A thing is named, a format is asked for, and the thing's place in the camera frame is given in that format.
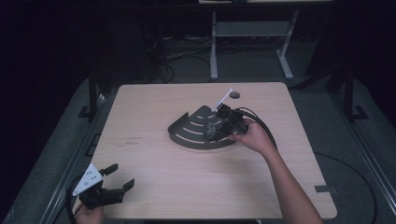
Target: human arm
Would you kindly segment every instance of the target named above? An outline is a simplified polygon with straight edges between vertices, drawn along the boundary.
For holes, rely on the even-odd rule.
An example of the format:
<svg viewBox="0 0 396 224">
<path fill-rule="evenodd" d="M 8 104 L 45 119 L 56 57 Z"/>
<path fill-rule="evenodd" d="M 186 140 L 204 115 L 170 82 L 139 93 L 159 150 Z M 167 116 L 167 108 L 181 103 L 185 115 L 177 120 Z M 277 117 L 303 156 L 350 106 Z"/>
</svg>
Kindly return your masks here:
<svg viewBox="0 0 396 224">
<path fill-rule="evenodd" d="M 291 174 L 265 130 L 251 119 L 245 119 L 245 123 L 248 125 L 246 134 L 231 134 L 228 138 L 242 143 L 264 157 L 286 223 L 323 223 L 317 209 Z"/>
<path fill-rule="evenodd" d="M 93 209 L 82 205 L 76 213 L 77 224 L 101 224 L 104 218 L 104 207 L 95 207 Z"/>
</svg>

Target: metal rail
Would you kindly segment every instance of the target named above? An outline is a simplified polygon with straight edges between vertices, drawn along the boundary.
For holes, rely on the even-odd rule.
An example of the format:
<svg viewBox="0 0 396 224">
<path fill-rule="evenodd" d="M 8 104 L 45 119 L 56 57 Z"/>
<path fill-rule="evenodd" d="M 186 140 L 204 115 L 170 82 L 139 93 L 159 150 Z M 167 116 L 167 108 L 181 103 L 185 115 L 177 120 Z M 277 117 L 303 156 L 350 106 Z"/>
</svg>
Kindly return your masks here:
<svg viewBox="0 0 396 224">
<path fill-rule="evenodd" d="M 346 124 L 348 130 L 352 133 L 355 138 L 356 143 L 361 150 L 361 155 L 363 156 L 364 161 L 366 162 L 367 167 L 373 175 L 373 178 L 382 191 L 385 199 L 387 200 L 390 209 L 393 211 L 393 214 L 396 216 L 396 191 L 394 187 L 390 184 L 387 176 L 379 165 L 378 161 L 375 159 L 375 156 L 372 153 L 372 150 L 367 145 L 364 140 L 361 132 L 355 123 L 350 122 L 350 120 L 343 113 L 343 103 L 336 95 L 331 95 L 332 102 L 334 103 L 337 110 L 342 114 L 343 122 Z"/>
<path fill-rule="evenodd" d="M 92 134 L 92 132 L 95 129 L 95 123 L 103 111 L 102 108 L 105 102 L 106 102 L 105 97 L 102 94 L 99 95 L 99 98 L 97 100 L 97 114 L 90 122 L 88 122 L 85 132 L 81 136 L 78 146 L 75 148 L 69 163 L 65 167 L 61 180 L 59 181 L 58 185 L 53 191 L 49 204 L 39 223 L 43 223 L 43 224 L 52 223 L 53 219 L 55 219 L 56 217 L 56 214 L 62 208 L 62 202 L 64 201 L 65 198 L 64 193 L 66 191 L 66 188 L 74 178 L 73 174 L 76 172 L 76 165 L 78 163 L 79 158 L 81 158 L 84 155 L 85 153 L 84 149 L 87 148 L 88 145 L 90 144 L 89 136 Z"/>
</svg>

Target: dark curved object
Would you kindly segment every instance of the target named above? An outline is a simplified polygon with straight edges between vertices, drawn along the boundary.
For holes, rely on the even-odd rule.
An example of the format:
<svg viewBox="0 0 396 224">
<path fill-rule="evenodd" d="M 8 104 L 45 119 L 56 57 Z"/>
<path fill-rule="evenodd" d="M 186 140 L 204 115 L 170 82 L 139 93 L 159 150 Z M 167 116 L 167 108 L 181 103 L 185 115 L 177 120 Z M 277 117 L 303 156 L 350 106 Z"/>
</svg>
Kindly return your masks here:
<svg viewBox="0 0 396 224">
<path fill-rule="evenodd" d="M 208 122 L 222 123 L 221 119 L 216 117 L 215 112 L 212 112 L 207 105 L 203 105 L 191 116 L 186 113 L 171 124 L 168 128 L 169 138 L 183 147 L 194 149 L 215 149 L 234 143 L 228 139 L 219 141 L 206 139 L 204 129 Z"/>
</svg>

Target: wooden table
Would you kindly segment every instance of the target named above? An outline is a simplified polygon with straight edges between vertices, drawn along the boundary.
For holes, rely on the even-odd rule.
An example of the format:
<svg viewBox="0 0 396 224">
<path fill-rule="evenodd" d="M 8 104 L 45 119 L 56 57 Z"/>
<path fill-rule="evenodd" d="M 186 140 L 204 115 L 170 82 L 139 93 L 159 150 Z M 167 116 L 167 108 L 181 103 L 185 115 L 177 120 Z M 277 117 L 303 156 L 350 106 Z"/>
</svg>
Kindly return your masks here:
<svg viewBox="0 0 396 224">
<path fill-rule="evenodd" d="M 278 150 L 323 218 L 336 216 L 329 192 L 286 86 L 282 83 L 209 83 L 122 86 L 108 116 L 92 163 L 118 163 L 104 186 L 118 189 L 131 178 L 134 188 L 108 218 L 234 219 L 281 218 L 267 164 L 239 143 L 199 150 L 171 141 L 167 128 L 184 113 L 214 107 L 228 97 L 231 108 L 253 110 L 269 127 Z"/>
</svg>

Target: gray floor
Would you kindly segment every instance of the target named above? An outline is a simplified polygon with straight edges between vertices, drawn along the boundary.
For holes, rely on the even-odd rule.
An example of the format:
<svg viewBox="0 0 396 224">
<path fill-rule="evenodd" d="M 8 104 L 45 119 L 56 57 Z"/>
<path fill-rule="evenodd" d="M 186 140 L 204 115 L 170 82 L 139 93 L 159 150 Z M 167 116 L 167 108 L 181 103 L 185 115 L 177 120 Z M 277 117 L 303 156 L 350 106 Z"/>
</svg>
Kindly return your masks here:
<svg viewBox="0 0 396 224">
<path fill-rule="evenodd" d="M 169 55 L 184 51 L 180 43 L 169 41 Z M 213 82 L 279 81 L 293 86 L 309 78 L 306 67 L 314 43 L 292 43 L 287 54 L 294 80 L 286 80 L 275 54 L 276 44 L 263 45 L 233 54 L 219 54 L 219 79 Z M 210 78 L 208 52 L 194 54 L 169 63 L 175 70 L 174 83 L 207 82 Z M 361 105 L 369 119 L 346 121 L 339 101 L 342 93 L 329 94 L 324 90 L 326 78 L 303 91 L 290 91 L 306 134 L 316 154 L 320 169 L 332 188 L 337 207 L 336 218 L 326 223 L 396 223 L 381 188 L 375 181 L 362 156 L 361 144 L 351 127 L 360 131 L 362 138 L 381 165 L 392 186 L 396 186 L 396 132 L 375 105 L 369 92 L 356 82 L 355 105 Z M 152 83 L 161 83 L 156 78 Z M 78 118 L 80 109 L 88 104 L 88 82 L 81 84 L 58 126 L 43 150 L 34 170 L 29 175 L 5 223 L 51 223 L 63 203 L 67 178 L 73 178 L 90 163 L 84 154 L 91 140 L 103 130 L 106 117 L 117 94 L 117 88 L 107 93 L 99 104 L 99 112 L 92 122 Z M 356 169 L 363 178 L 343 161 Z M 143 220 L 105 220 L 105 223 L 142 223 Z M 56 223 L 68 223 L 65 211 Z M 263 223 L 283 223 L 282 220 L 264 220 Z"/>
</svg>

